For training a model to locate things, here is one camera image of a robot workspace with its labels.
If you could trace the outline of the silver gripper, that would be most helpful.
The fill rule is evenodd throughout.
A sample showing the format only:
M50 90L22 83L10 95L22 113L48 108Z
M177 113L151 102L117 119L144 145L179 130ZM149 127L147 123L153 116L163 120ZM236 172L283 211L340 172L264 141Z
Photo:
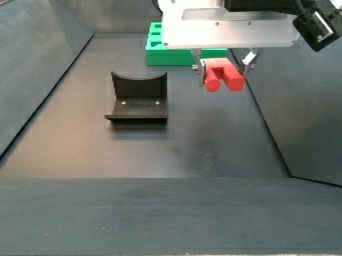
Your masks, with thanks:
M294 15L272 11L228 11L223 0L157 0L163 12L161 43L168 49L192 49L203 86L205 64L200 58L207 48L249 48L239 71L248 73L264 47L290 47L299 38Z

